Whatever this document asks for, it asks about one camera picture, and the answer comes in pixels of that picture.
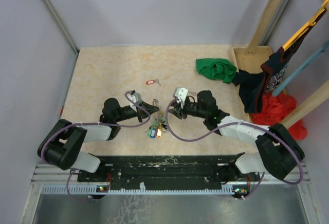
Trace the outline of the large keyring with tagged keys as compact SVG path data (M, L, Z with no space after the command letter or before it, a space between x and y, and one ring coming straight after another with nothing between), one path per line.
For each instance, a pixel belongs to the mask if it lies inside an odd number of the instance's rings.
M167 121L165 119L165 112L162 110L157 99L153 99L153 106L159 108L159 110L154 113L154 122L149 127L147 135L151 139L161 138L165 133L168 132Z

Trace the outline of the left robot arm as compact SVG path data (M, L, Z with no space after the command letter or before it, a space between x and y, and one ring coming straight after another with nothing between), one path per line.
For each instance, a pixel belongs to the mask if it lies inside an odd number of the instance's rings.
M81 152L83 143L113 140L122 127L142 126L149 121L151 114L159 111L157 106L142 101L138 93L128 94L127 99L130 104L124 107L115 98L107 99L99 122L59 120L40 144L37 155L62 170L83 170L94 180L103 180L107 175L106 167L100 158Z

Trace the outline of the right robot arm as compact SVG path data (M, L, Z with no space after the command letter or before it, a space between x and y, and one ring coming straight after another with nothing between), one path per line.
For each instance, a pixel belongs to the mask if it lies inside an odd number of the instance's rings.
M167 105L165 114L173 114L179 119L187 116L201 118L208 133L195 139L184 139L170 133L180 141L193 142L206 138L212 133L232 137L244 141L257 148L256 153L242 153L230 167L230 176L237 181L244 179L249 173L269 173L285 183L286 177L293 169L299 169L299 179L303 181L304 173L301 165L305 157L304 151L297 144L290 132L280 123L272 126L257 125L238 118L218 108L216 99L209 90L200 91L196 98L190 97L185 88L178 87L173 100Z

